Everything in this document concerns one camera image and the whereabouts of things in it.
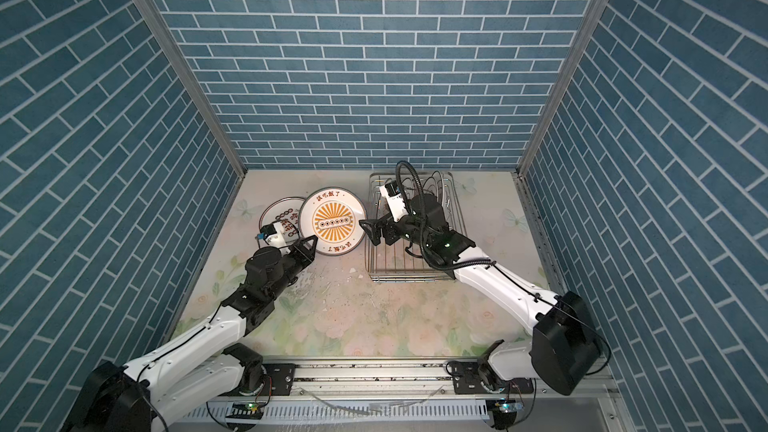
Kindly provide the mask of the small plate orange sunburst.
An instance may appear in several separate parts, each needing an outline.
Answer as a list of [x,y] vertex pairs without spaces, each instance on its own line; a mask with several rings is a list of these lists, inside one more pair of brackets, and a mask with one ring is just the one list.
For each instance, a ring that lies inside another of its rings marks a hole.
[[340,256],[353,251],[365,237],[360,220],[367,218],[363,202],[340,187],[327,187],[311,193],[299,212],[303,237],[317,238],[316,251]]

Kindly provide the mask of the left aluminium corner post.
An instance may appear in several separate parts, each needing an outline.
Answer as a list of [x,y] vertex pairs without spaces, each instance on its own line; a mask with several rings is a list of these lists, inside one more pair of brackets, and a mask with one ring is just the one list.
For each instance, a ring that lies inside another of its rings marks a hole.
[[210,104],[205,92],[199,84],[195,74],[187,63],[181,48],[175,40],[170,28],[166,24],[154,0],[132,0],[137,7],[141,17],[146,22],[152,36],[156,39],[161,51],[165,55],[169,64],[176,72],[185,91],[189,94],[192,102],[196,106],[199,115],[208,126],[216,142],[228,159],[230,166],[239,180],[242,180],[246,173],[245,167],[239,154],[236,152],[232,141],[224,131],[220,120],[218,119],[212,105]]

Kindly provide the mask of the aluminium corner post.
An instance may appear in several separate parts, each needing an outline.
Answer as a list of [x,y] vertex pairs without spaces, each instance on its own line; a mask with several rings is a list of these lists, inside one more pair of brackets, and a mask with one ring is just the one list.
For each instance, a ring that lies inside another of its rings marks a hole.
[[544,140],[547,129],[551,125],[570,85],[575,71],[586,51],[589,41],[596,30],[598,22],[605,11],[609,0],[590,0],[581,25],[579,26],[568,54],[562,63],[557,80],[552,87],[548,100],[542,108],[539,119],[532,131],[531,139],[525,148],[518,164],[517,173],[524,177],[531,168],[535,156]]
[[246,173],[245,167],[239,154],[236,152],[232,141],[224,131],[220,120],[218,119],[212,105],[210,104],[205,92],[199,84],[195,74],[187,63],[181,48],[175,40],[170,28],[166,24],[154,0],[132,0],[137,7],[141,17],[146,22],[152,36],[156,39],[161,51],[165,55],[169,64],[176,72],[185,91],[189,94],[192,102],[196,106],[199,115],[208,126],[216,142],[228,159],[230,166],[239,180],[242,180]]

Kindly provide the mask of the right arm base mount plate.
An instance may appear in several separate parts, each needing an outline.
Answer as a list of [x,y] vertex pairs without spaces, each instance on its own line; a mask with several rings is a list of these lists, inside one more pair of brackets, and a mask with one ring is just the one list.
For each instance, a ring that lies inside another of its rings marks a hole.
[[533,381],[528,378],[502,380],[489,365],[479,361],[450,360],[444,369],[452,380],[454,392],[459,395],[469,394],[532,394]]

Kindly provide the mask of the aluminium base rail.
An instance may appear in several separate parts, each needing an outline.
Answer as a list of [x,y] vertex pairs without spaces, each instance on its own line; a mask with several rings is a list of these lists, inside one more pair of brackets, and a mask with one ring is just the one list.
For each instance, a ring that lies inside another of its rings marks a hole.
[[[279,400],[298,400],[311,395],[332,399],[454,398],[452,380],[444,369],[446,358],[411,359],[267,359],[267,363],[297,365],[291,394]],[[481,398],[487,393],[469,394]]]

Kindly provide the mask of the large plate green rim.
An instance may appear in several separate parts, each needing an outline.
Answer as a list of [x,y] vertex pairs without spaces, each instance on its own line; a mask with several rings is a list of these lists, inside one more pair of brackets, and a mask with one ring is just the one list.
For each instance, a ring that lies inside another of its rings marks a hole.
[[303,197],[284,197],[267,206],[259,218],[259,228],[279,221],[285,229],[287,240],[301,236],[299,225],[300,210],[305,202]]

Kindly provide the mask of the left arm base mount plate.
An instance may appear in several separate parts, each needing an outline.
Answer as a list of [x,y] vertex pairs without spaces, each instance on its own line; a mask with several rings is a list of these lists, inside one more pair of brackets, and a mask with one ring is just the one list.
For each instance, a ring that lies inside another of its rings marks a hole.
[[261,396],[287,397],[291,394],[297,365],[294,363],[267,363],[262,365],[263,389]]

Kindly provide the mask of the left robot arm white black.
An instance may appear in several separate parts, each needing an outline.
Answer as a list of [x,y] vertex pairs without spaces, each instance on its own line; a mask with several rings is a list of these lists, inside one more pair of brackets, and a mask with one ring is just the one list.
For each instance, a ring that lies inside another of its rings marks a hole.
[[274,311],[279,295],[315,259],[316,236],[265,246],[245,263],[245,281],[190,330],[124,365],[107,361],[87,377],[65,431],[166,431],[226,392],[271,385],[263,357],[242,343]]

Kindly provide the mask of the right green circuit board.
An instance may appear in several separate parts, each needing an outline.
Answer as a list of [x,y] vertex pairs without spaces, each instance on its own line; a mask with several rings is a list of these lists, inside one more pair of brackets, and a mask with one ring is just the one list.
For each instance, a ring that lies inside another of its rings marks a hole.
[[495,401],[492,401],[491,404],[492,404],[491,412],[494,415],[516,416],[518,413],[520,413],[524,409],[524,406],[520,402],[512,399],[495,400]]

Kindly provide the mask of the left green circuit board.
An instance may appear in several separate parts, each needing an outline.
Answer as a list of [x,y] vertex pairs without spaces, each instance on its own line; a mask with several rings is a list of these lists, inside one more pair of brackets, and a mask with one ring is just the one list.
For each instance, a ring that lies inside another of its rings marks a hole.
[[231,405],[226,420],[236,422],[242,420],[261,420],[264,415],[263,406],[257,402],[235,402]]

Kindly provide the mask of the green circuit board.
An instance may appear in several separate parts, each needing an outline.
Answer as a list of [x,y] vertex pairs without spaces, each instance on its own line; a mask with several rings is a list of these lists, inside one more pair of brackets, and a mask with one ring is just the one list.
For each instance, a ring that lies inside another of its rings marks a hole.
[[226,420],[236,422],[242,420],[261,420],[264,415],[263,406],[257,402],[235,402],[231,405]]
[[518,413],[520,413],[524,409],[524,406],[520,402],[512,399],[495,400],[495,401],[492,401],[491,404],[492,404],[491,412],[494,415],[516,416]]

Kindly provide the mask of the right aluminium corner post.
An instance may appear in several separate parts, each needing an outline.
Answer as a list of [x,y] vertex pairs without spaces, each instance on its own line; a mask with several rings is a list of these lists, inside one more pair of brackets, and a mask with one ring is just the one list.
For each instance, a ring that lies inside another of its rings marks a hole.
[[544,140],[547,129],[551,125],[570,85],[575,71],[586,51],[589,41],[596,30],[598,22],[605,11],[609,0],[590,0],[581,25],[579,26],[568,54],[562,63],[557,80],[552,87],[548,100],[542,108],[539,119],[532,131],[531,139],[525,148],[518,164],[517,173],[524,177],[531,168],[535,156]]

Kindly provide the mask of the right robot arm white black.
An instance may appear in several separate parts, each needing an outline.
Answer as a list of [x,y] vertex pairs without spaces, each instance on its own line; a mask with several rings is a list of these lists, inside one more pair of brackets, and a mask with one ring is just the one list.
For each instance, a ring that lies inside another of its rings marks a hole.
[[530,335],[526,346],[494,342],[478,359],[481,383],[496,392],[517,379],[542,380],[568,396],[581,380],[597,373],[609,356],[607,341],[594,326],[586,302],[574,292],[557,294],[500,265],[473,240],[449,226],[437,197],[424,190],[416,169],[401,160],[394,179],[380,188],[388,211],[360,225],[374,245],[404,240],[432,270],[490,298]]

